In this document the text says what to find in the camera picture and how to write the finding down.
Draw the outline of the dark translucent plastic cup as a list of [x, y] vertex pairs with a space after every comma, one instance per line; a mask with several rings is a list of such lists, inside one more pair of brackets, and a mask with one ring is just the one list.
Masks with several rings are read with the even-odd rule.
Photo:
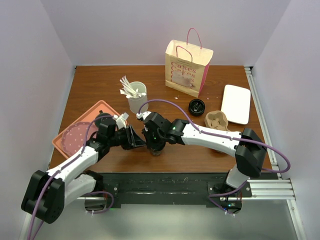
[[159, 156], [161, 155], [164, 148], [165, 148], [164, 145], [157, 146], [157, 147], [150, 147], [149, 151], [153, 156]]

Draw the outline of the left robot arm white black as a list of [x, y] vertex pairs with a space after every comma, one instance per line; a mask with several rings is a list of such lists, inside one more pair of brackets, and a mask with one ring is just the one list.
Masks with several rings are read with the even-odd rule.
[[100, 161], [111, 147], [131, 150], [146, 145], [131, 125], [120, 126], [116, 115], [98, 115], [89, 124], [98, 131], [85, 133], [82, 147], [70, 158], [46, 172], [37, 170], [29, 180], [21, 209], [51, 224], [61, 215], [65, 206], [78, 197], [90, 193], [99, 196], [104, 190], [102, 178], [84, 170]]

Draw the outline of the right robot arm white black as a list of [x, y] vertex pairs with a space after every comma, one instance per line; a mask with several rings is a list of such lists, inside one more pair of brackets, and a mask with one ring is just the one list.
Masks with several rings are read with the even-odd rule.
[[184, 119], [169, 121], [157, 112], [145, 111], [136, 115], [142, 121], [142, 134], [147, 148], [161, 152], [167, 143], [206, 147], [235, 158], [235, 166], [228, 172], [223, 192], [235, 196], [243, 182], [261, 175], [267, 148], [250, 128], [243, 132], [222, 131], [191, 123]]

